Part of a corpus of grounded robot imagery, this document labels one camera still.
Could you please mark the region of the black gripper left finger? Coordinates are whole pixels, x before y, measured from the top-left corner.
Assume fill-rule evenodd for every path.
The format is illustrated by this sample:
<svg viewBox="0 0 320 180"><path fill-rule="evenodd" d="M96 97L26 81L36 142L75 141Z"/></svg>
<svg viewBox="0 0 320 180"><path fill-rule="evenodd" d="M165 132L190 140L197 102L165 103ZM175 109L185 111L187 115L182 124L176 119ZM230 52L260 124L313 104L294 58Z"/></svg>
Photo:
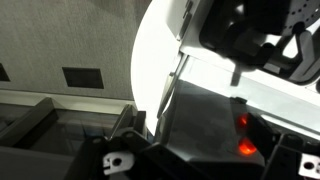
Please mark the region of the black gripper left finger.
<svg viewBox="0 0 320 180"><path fill-rule="evenodd" d="M107 140L96 136L81 146L64 180L211 180L161 144L135 131Z"/></svg>

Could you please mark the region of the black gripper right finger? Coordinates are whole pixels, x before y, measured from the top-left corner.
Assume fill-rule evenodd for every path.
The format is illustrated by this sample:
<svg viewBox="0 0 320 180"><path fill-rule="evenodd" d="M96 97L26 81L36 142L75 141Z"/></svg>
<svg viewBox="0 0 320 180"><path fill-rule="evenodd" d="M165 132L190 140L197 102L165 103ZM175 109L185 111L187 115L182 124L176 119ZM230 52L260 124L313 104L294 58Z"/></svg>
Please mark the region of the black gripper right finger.
<svg viewBox="0 0 320 180"><path fill-rule="evenodd" d="M260 180L320 180L320 143L282 135Z"/></svg>

